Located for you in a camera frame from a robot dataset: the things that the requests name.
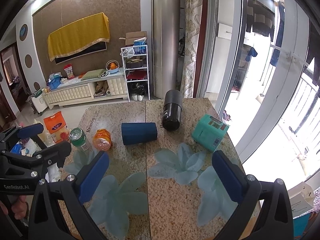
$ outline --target silver cylindrical air conditioner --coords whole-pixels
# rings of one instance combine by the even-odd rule
[[[180,0],[152,0],[154,95],[164,99],[176,89],[180,30]]]

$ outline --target brown patterned wall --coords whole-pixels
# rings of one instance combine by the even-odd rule
[[[49,60],[47,39],[50,33],[71,22],[96,13],[104,12],[109,18],[110,42],[107,50],[95,52],[55,64]],[[124,47],[127,32],[141,30],[140,0],[55,0],[33,15],[33,29],[39,62],[45,79],[51,73],[61,72],[72,63],[74,75],[104,68],[113,59],[121,62],[120,48]]]

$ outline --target human hand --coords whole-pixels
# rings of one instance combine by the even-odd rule
[[[0,201],[0,206],[5,215],[8,214],[7,207]],[[14,213],[14,218],[19,220],[24,218],[27,213],[26,196],[19,196],[17,201],[11,206],[11,210]]]

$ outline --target black cylindrical container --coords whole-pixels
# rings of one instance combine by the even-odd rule
[[[165,94],[162,126],[167,131],[175,131],[181,123],[182,93],[178,90],[169,90]]]

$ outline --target teal box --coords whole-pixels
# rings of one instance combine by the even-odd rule
[[[210,152],[214,152],[227,133],[229,126],[205,114],[192,133],[193,139]]]

